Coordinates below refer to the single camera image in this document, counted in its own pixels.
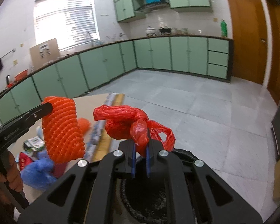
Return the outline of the person's left hand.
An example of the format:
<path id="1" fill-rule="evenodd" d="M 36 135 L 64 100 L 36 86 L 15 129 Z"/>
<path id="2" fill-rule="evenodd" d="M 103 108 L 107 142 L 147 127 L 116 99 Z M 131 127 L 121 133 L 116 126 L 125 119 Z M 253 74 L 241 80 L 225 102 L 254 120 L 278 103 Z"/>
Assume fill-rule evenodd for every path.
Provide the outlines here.
<path id="1" fill-rule="evenodd" d="M 21 179 L 20 171 L 18 170 L 13 154 L 9 152 L 9 169 L 6 175 L 0 173 L 0 183 L 8 182 L 9 187 L 16 192 L 21 192 L 24 188 L 23 180 Z M 0 188 L 0 202 L 3 205 L 10 204 L 11 201 L 5 196 Z"/>

